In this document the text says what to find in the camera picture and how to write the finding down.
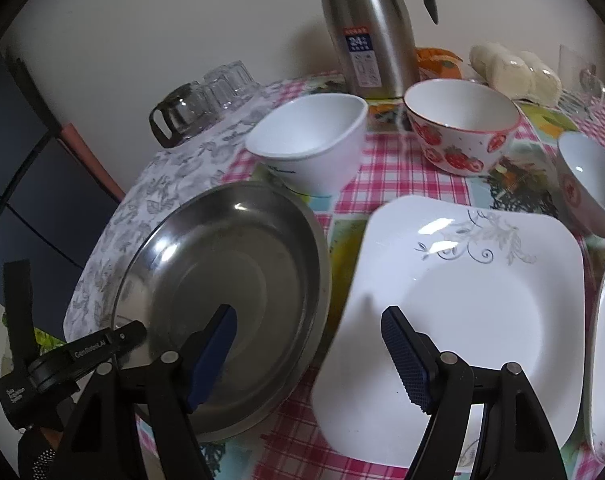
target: glass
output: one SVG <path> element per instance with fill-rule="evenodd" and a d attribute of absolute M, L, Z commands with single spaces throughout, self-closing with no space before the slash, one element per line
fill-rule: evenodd
<path fill-rule="evenodd" d="M 228 81 L 223 78 L 217 78 L 202 86 L 206 99 L 212 107 L 219 113 L 225 110 L 232 110 L 238 102 L 238 94 L 234 91 Z"/>
<path fill-rule="evenodd" d="M 605 104 L 604 83 L 595 75 L 596 66 L 569 47 L 560 45 L 557 75 L 562 81 L 558 106 L 576 118 L 591 118 Z"/>
<path fill-rule="evenodd" d="M 163 148 L 173 148 L 217 123 L 219 110 L 218 102 L 208 98 L 198 81 L 192 81 L 173 90 L 151 110 L 151 132 Z M 156 112 L 162 115 L 169 135 L 156 123 Z"/>
<path fill-rule="evenodd" d="M 249 70 L 247 70 L 247 67 L 245 67 L 242 61 L 234 61 L 227 65 L 220 65 L 210 72 L 207 72 L 204 76 L 204 81 L 206 83 L 211 83 L 220 79 L 224 79 L 243 102 L 251 99 L 260 88 L 260 85 L 254 81 Z"/>

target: screw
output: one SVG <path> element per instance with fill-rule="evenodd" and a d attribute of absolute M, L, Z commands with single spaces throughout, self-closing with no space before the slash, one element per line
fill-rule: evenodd
<path fill-rule="evenodd" d="M 160 360 L 164 363 L 164 364 L 172 364 L 175 363 L 176 361 L 178 361 L 178 352 L 174 352 L 173 350 L 170 350 L 169 352 L 165 352 L 163 355 L 160 356 Z"/>
<path fill-rule="evenodd" d="M 513 362 L 507 363 L 506 369 L 509 371 L 510 374 L 513 374 L 513 375 L 518 375 L 520 372 L 522 372 L 521 365 L 519 365 L 518 363 L 513 363 Z"/>
<path fill-rule="evenodd" d="M 440 361 L 446 365 L 455 365 L 458 362 L 458 356 L 453 352 L 442 352 Z"/>
<path fill-rule="evenodd" d="M 98 365 L 98 368 L 96 368 L 96 373 L 98 375 L 107 375 L 111 370 L 112 370 L 113 366 L 111 363 L 100 363 Z"/>

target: pink checkered tablecloth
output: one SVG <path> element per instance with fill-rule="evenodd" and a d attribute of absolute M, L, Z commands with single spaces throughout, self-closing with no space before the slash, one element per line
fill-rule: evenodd
<path fill-rule="evenodd" d="M 327 76 L 295 80 L 284 86 L 278 104 L 283 104 L 301 94 L 322 88 Z M 543 119 L 523 120 L 517 141 L 530 144 L 528 149 L 538 150 L 547 160 L 547 173 L 553 172 L 555 140 L 553 132 Z M 575 128 L 592 136 L 605 147 L 605 108 L 594 114 L 593 120 L 574 121 Z M 255 178 L 256 160 L 242 150 L 224 175 L 223 182 L 234 182 Z M 313 207 L 328 237 L 336 219 L 366 218 L 380 205 L 406 194 L 418 194 L 465 205 L 492 206 L 479 203 L 474 186 L 481 185 L 468 179 L 453 176 L 438 170 L 421 154 L 413 134 L 401 128 L 374 126 L 367 134 L 361 169 L 357 177 L 329 205 Z M 535 204 L 530 212 L 537 212 Z M 585 254 L 585 279 L 587 323 L 595 298 L 598 280 L 593 251 L 605 251 L 605 247 L 592 248 L 588 239 L 577 234 L 576 238 Z M 348 480 L 348 479 L 402 479 L 407 471 L 402 468 L 359 462 L 339 455 L 330 449 L 323 438 L 311 410 L 311 387 L 317 374 L 317 365 L 312 366 L 291 397 L 279 408 L 277 415 L 265 431 L 260 434 L 263 449 L 243 478 L 256 480 Z M 602 464 L 585 443 L 581 423 L 563 448 L 563 458 L 569 478 L 591 480 L 602 468 Z"/>

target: tablecloth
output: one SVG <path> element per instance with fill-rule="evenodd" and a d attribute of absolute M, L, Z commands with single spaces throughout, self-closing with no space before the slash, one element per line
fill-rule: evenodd
<path fill-rule="evenodd" d="M 108 323 L 118 285 L 135 251 L 169 213 L 200 192 L 221 183 L 274 177 L 244 150 L 244 136 L 278 105 L 313 92 L 345 91 L 341 75 L 329 73 L 278 82 L 210 130 L 172 150 L 162 150 L 142 172 L 111 218 L 91 254 L 68 309 L 67 340 Z M 605 147 L 605 107 L 590 118 L 571 120 L 559 109 L 521 104 L 525 118 L 516 141 L 489 176 L 463 178 L 432 166 L 420 152 L 398 101 L 372 102 L 369 132 L 358 175 L 340 195 L 303 197 L 329 241 L 332 298 L 326 333 L 337 328 L 355 269 L 368 216 L 380 205 L 406 194 L 420 194 L 477 207 L 547 214 L 575 235 L 585 262 L 587 330 L 605 266 L 605 240 L 579 233 L 564 206 L 554 169 L 556 141 L 566 130 L 580 130 Z M 401 479 L 403 468 L 340 456 L 330 449 L 311 410 L 310 393 L 323 349 L 294 393 L 265 421 L 226 442 L 203 446 L 217 480 Z M 146 447 L 154 451 L 153 431 L 138 421 Z M 605 457 L 605 443 L 596 452 Z M 582 416 L 562 449 L 569 478 L 590 480 L 602 468 L 585 443 Z M 473 452 L 463 460 L 473 461 Z M 463 479 L 466 474 L 458 474 Z"/>

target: dark cabinet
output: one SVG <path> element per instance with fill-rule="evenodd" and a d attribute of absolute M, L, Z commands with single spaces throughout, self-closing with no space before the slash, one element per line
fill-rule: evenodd
<path fill-rule="evenodd" d="M 31 261 L 34 325 L 64 339 L 62 320 L 82 270 L 5 209 L 0 215 L 0 304 L 4 304 L 3 264 L 24 258 Z"/>
<path fill-rule="evenodd" d="M 118 206 L 57 139 L 29 167 L 9 205 L 81 267 Z"/>
<path fill-rule="evenodd" d="M 46 132 L 0 58 L 0 194 Z"/>

